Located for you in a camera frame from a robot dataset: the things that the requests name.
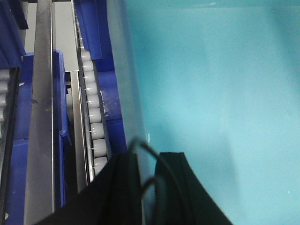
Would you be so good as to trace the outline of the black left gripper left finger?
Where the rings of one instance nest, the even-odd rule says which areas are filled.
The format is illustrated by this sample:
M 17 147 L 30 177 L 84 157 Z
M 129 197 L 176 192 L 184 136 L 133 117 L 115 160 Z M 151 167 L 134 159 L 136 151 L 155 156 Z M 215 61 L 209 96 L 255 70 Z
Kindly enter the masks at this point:
M 112 157 L 94 180 L 40 225 L 140 225 L 141 184 L 137 155 Z

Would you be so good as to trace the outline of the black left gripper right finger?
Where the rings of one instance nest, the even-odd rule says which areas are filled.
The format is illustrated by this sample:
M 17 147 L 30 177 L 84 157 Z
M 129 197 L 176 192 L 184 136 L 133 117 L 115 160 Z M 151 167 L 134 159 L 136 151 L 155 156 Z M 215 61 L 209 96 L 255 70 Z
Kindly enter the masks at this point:
M 166 225 L 230 225 L 191 169 L 183 152 L 161 152 L 170 170 L 157 161 L 155 175 L 166 185 Z

